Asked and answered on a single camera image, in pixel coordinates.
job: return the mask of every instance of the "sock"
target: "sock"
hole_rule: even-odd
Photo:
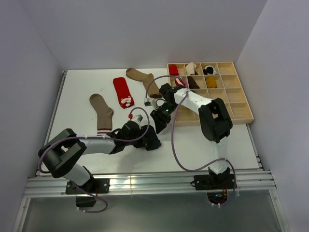
[[[177,69],[177,66],[175,64],[172,64],[169,66],[169,74],[171,76],[178,76],[178,69]]]
[[[129,68],[126,70],[126,76],[135,81],[142,81],[145,89],[148,88],[149,84],[154,80],[153,74],[145,74],[136,69]],[[148,90],[148,95],[151,98],[161,98],[162,95],[159,93],[159,88],[155,82],[153,82]]]
[[[134,100],[130,94],[129,88],[127,87],[126,80],[124,77],[115,78],[113,81],[118,102],[124,109],[134,105]]]
[[[188,76],[189,88],[199,88],[193,77]]]
[[[103,97],[97,93],[92,94],[89,101],[97,113],[97,135],[111,132],[113,110],[106,104]]]
[[[187,66],[185,67],[185,70],[187,72],[187,75],[194,75],[195,74],[195,68],[197,67],[196,64],[194,64],[193,62],[188,63]]]
[[[178,86],[178,85],[183,85],[185,86],[185,82],[181,79],[178,79],[178,78],[175,78],[175,84]]]
[[[203,69],[203,73],[204,75],[217,75],[218,72],[216,71],[216,69],[211,66],[211,65],[207,65],[204,69]]]
[[[206,79],[207,88],[217,88],[217,82],[213,76],[209,76]]]

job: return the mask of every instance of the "striped sock cuff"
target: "striped sock cuff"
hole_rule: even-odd
[[[111,128],[100,128],[98,129],[97,135],[105,135],[106,133],[109,133],[111,131]]]

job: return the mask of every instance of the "black sock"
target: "black sock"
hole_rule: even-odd
[[[193,77],[188,76],[189,88],[199,88]]]

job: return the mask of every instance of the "white surface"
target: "white surface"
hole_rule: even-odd
[[[236,61],[267,0],[20,0],[64,70]]]
[[[61,72],[18,1],[0,1],[0,31],[0,230],[10,232],[36,171]]]
[[[309,1],[268,0],[236,68],[292,231],[309,228]]]
[[[167,74],[166,69],[140,69],[144,73],[153,73],[154,77]],[[112,84],[114,78],[125,77],[126,70],[75,70],[68,71],[60,97],[50,139],[65,128],[72,128],[77,134],[96,135],[97,115],[89,97],[93,93],[103,96],[106,103],[114,110],[113,129],[122,127],[128,121],[128,114],[133,108],[123,109],[118,103]],[[158,86],[166,83],[167,78],[157,81]],[[135,106],[142,106],[145,89],[141,82],[126,78]],[[148,113],[152,107],[145,107]],[[146,124],[146,117],[140,110]],[[126,147],[114,155],[93,154],[82,156],[78,163],[86,166],[92,173],[139,173],[182,171],[174,160],[170,143],[170,125],[159,135],[162,146],[154,151]],[[175,147],[180,162],[189,169],[198,168],[212,161],[213,145],[202,135],[197,127],[175,128]],[[228,138],[228,159],[237,169],[258,168],[256,156],[249,138],[246,125],[235,125]]]

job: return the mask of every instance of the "yellow sock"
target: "yellow sock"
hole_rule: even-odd
[[[209,76],[206,79],[206,85],[207,85],[207,88],[217,88],[217,82],[213,76]]]

